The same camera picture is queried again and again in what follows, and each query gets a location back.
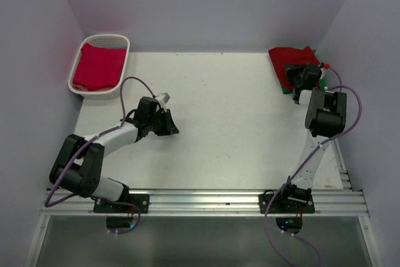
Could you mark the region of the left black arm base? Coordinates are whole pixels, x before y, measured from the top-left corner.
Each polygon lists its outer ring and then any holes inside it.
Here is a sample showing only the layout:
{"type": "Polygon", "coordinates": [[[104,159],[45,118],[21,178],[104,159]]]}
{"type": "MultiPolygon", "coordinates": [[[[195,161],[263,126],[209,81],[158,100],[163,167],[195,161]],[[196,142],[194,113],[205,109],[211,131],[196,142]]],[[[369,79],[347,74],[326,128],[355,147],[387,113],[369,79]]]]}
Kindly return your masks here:
{"type": "Polygon", "coordinates": [[[128,194],[119,201],[110,201],[106,199],[96,200],[94,213],[148,213],[150,204],[149,194],[128,194]]]}

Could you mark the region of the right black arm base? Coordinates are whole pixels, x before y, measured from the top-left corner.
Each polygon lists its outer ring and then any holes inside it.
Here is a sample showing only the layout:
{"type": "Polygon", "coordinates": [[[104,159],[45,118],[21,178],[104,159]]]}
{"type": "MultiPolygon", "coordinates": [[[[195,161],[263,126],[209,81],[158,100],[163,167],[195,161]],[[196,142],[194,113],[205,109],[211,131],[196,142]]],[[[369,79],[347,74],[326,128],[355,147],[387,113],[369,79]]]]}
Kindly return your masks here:
{"type": "Polygon", "coordinates": [[[279,193],[268,211],[272,214],[313,214],[315,212],[311,189],[305,190],[296,187],[285,188],[283,192],[279,193]]]}

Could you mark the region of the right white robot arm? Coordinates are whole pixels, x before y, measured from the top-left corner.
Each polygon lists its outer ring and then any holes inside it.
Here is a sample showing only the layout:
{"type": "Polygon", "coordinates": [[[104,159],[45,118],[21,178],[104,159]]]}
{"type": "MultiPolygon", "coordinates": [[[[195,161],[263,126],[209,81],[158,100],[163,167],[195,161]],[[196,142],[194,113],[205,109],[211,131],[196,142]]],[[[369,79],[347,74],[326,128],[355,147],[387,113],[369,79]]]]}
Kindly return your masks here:
{"type": "Polygon", "coordinates": [[[315,174],[331,138],[341,134],[346,125],[347,94],[319,88],[323,63],[284,64],[287,80],[292,84],[292,99],[307,104],[306,142],[294,174],[276,196],[274,204],[282,213],[315,212],[312,188],[315,174]]]}

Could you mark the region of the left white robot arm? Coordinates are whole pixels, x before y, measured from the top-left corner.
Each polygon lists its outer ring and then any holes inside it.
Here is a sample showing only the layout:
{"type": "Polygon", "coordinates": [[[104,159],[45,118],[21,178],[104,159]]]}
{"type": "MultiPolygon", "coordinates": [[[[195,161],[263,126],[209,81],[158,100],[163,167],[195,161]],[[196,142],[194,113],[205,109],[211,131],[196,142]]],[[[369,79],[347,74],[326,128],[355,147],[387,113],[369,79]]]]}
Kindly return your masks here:
{"type": "Polygon", "coordinates": [[[57,188],[66,189],[73,196],[82,198],[127,203],[129,187],[103,176],[104,158],[129,144],[139,142],[149,133],[156,136],[178,134],[171,111],[166,107],[169,98],[168,93],[154,98],[143,97],[138,107],[123,117],[117,126],[89,136],[69,135],[49,174],[53,188],[46,206],[53,205],[50,199],[57,188]]]}

